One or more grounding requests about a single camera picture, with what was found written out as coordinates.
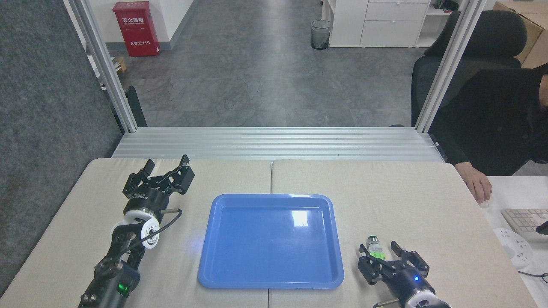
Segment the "blue tray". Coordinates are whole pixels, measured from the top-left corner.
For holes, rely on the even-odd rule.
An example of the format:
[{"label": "blue tray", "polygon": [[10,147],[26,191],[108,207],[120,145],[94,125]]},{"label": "blue tray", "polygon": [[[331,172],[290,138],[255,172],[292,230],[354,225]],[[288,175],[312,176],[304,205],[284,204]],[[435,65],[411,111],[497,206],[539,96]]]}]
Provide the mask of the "blue tray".
[{"label": "blue tray", "polygon": [[343,278],[327,197],[225,194],[213,201],[198,270],[205,287],[333,289]]}]

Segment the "bottle cap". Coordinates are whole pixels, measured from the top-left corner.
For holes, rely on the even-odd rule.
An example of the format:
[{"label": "bottle cap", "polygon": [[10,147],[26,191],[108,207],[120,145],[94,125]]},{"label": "bottle cap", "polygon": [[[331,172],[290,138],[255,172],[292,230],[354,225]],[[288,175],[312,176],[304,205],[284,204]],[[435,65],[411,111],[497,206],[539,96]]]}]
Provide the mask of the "bottle cap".
[{"label": "bottle cap", "polygon": [[379,239],[377,238],[377,236],[371,235],[370,237],[367,238],[367,246],[373,243],[378,244]]}]

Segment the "tiled floor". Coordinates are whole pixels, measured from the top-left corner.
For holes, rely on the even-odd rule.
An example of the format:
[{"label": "tiled floor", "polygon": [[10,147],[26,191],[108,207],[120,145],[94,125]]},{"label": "tiled floor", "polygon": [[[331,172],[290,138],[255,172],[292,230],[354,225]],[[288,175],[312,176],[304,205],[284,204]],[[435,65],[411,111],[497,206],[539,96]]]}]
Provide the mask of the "tiled floor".
[{"label": "tiled floor", "polygon": [[416,48],[310,46],[319,0],[201,0],[176,47],[129,58],[149,126],[410,125]]}]

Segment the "red cabinet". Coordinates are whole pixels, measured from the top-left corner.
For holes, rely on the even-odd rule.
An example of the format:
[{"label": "red cabinet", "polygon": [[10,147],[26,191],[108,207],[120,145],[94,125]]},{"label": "red cabinet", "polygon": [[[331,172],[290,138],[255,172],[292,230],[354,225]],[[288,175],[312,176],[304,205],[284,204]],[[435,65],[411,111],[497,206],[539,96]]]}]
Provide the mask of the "red cabinet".
[{"label": "red cabinet", "polygon": [[160,46],[148,1],[118,2],[112,9],[129,56],[158,55]]}]

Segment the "table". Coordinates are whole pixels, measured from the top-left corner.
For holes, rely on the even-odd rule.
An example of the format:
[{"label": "table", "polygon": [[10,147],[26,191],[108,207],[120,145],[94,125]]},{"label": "table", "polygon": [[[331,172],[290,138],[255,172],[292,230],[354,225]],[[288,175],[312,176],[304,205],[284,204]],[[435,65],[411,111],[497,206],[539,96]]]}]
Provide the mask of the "table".
[{"label": "table", "polygon": [[[490,226],[511,230],[501,209],[541,208],[548,209],[548,176],[489,176],[493,185],[493,195],[488,201],[490,207],[482,209]],[[527,273],[548,272],[548,236],[546,242],[530,242],[533,248],[533,261],[520,269]],[[523,283],[539,307],[548,305],[548,284],[540,278],[521,275]]]},{"label": "table", "polygon": [[[155,174],[178,163],[155,161]],[[8,290],[2,308],[75,307],[122,218],[121,189],[144,159],[97,159],[84,171]],[[428,281],[453,307],[535,305],[480,209],[451,165],[431,162],[199,161],[183,216],[161,234],[139,268],[127,307],[368,307],[391,298],[357,270],[358,245],[376,234],[417,250]],[[333,290],[207,289],[197,280],[212,200],[222,193],[321,193],[334,204],[345,271]]]},{"label": "table", "polygon": [[[64,201],[25,264],[0,299],[2,308],[77,307],[106,254],[111,227],[122,220],[127,203],[122,188],[145,159],[96,159]],[[179,163],[154,159],[153,175]],[[197,272],[212,200],[222,193],[270,193],[268,161],[190,160],[196,174],[185,195],[174,193],[169,208],[181,218],[160,234],[145,253],[141,281],[126,307],[266,307],[267,290],[207,289]],[[172,215],[166,215],[163,225]]]},{"label": "table", "polygon": [[345,279],[337,289],[270,290],[269,307],[371,307],[391,299],[357,270],[358,246],[379,237],[416,250],[452,307],[534,307],[453,166],[421,162],[274,161],[272,193],[320,193],[335,210]]}]

